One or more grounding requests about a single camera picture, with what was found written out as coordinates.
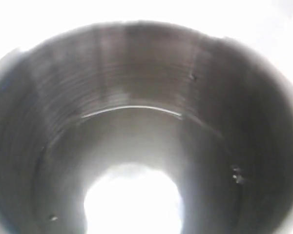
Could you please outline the stainless steel cup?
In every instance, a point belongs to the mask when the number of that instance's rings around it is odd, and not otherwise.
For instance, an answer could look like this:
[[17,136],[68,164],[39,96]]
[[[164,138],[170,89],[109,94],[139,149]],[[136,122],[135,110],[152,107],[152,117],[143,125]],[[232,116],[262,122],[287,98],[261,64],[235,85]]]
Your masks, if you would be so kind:
[[97,23],[0,59],[0,234],[84,234],[110,170],[163,171],[181,234],[293,234],[293,84],[230,39]]

